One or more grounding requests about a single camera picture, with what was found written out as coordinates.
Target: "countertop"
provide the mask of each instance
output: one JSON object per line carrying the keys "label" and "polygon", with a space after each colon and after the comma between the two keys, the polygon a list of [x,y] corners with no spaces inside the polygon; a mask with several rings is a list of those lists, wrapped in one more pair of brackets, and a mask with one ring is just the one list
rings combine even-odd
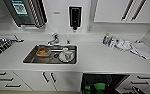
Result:
{"label": "countertop", "polygon": [[29,64],[24,58],[36,44],[46,41],[15,43],[0,54],[0,70],[77,71],[84,73],[150,73],[150,60],[130,52],[109,48],[101,42],[74,42],[76,64]]}

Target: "drawer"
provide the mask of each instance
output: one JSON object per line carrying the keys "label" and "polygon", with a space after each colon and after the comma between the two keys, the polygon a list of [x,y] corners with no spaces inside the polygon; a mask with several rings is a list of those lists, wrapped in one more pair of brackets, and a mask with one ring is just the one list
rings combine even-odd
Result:
{"label": "drawer", "polygon": [[31,91],[25,83],[0,82],[0,90]]}
{"label": "drawer", "polygon": [[15,81],[17,81],[17,82],[20,82],[21,79],[17,75],[15,75],[13,73],[13,71],[0,70],[0,81],[6,81],[6,82],[9,82],[9,81],[15,82]]}
{"label": "drawer", "polygon": [[7,70],[0,70],[0,90],[31,91],[13,71]]}
{"label": "drawer", "polygon": [[150,85],[150,74],[131,74],[125,81],[123,81],[117,90],[121,93],[132,92],[132,86],[144,89]]}

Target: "stainless steel sink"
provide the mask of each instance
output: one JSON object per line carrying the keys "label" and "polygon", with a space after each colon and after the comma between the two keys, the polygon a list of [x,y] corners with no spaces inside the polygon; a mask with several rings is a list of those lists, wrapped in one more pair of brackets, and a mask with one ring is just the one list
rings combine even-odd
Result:
{"label": "stainless steel sink", "polygon": [[[40,48],[50,49],[51,53],[49,57],[39,57],[36,52]],[[74,58],[71,61],[63,62],[59,59],[59,55],[63,52],[63,48],[68,48],[70,52],[74,54]],[[77,61],[77,46],[67,45],[67,46],[47,46],[47,45],[36,45],[32,51],[23,60],[23,63],[38,63],[38,64],[75,64]]]}

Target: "faucet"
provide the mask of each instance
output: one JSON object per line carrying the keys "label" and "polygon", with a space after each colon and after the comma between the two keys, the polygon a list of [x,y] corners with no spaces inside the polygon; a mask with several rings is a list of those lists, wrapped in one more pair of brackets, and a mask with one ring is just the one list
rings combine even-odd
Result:
{"label": "faucet", "polygon": [[59,43],[58,34],[54,33],[52,36],[54,37],[54,40],[49,41],[47,45],[54,45]]}

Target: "soap dispenser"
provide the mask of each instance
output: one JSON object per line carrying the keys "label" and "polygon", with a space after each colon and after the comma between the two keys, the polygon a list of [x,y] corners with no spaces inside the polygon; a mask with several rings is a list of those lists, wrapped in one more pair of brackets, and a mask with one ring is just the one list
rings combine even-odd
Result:
{"label": "soap dispenser", "polygon": [[69,7],[70,27],[72,27],[74,31],[77,30],[81,24],[81,9],[82,7]]}

